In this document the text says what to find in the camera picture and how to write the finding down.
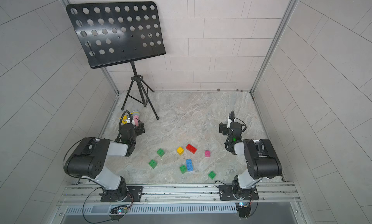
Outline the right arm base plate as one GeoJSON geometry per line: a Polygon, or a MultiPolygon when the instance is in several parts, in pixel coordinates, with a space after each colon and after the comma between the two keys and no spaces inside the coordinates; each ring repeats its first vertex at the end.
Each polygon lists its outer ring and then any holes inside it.
{"type": "Polygon", "coordinates": [[[255,201],[259,199],[256,188],[241,189],[233,185],[218,185],[221,201],[255,201]]]}

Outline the yellow lego brick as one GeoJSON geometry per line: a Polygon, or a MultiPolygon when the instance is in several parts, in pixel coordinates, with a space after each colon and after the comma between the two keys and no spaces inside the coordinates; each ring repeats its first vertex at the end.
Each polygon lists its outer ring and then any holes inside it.
{"type": "Polygon", "coordinates": [[[182,155],[184,153],[184,149],[182,147],[179,147],[176,151],[179,155],[182,155]]]}

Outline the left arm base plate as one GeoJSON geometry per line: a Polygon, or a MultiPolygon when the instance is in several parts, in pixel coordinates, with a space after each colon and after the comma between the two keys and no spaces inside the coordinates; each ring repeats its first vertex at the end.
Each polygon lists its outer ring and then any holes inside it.
{"type": "Polygon", "coordinates": [[[140,202],[143,186],[127,186],[115,191],[104,190],[100,202],[140,202]]]}

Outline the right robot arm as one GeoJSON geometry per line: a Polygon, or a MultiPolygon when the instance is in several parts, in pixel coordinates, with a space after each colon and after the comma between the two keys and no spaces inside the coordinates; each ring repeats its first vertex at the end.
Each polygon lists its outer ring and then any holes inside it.
{"type": "Polygon", "coordinates": [[[247,169],[235,176],[233,191],[246,193],[255,188],[262,179],[272,179],[282,175],[282,164],[269,139],[243,139],[242,133],[247,130],[245,122],[235,117],[234,111],[229,114],[226,124],[220,123],[219,133],[226,136],[225,149],[233,155],[245,157],[247,169]]]}

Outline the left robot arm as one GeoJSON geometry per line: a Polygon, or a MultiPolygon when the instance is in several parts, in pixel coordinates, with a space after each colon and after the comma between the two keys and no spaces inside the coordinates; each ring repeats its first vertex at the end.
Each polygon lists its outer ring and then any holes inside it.
{"type": "Polygon", "coordinates": [[[89,179],[101,186],[101,196],[108,200],[124,200],[128,189],[126,180],[105,166],[109,156],[129,157],[137,143],[137,136],[145,133],[139,112],[124,111],[115,140],[86,137],[78,141],[73,153],[63,159],[63,169],[71,177],[89,179]]]}

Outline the red lego brick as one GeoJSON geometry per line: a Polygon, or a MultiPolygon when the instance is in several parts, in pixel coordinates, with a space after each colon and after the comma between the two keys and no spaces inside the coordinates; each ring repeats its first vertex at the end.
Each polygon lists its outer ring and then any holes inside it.
{"type": "Polygon", "coordinates": [[[187,147],[186,147],[186,149],[188,151],[190,151],[192,154],[195,154],[196,151],[197,151],[197,149],[194,146],[192,146],[191,144],[188,144],[187,147]]]}

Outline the pink lego brick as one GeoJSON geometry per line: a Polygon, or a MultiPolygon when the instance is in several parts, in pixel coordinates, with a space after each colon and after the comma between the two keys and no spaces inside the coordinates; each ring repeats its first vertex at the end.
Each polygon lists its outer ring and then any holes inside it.
{"type": "Polygon", "coordinates": [[[206,150],[205,151],[205,157],[210,157],[211,156],[211,152],[209,150],[206,150]]]}

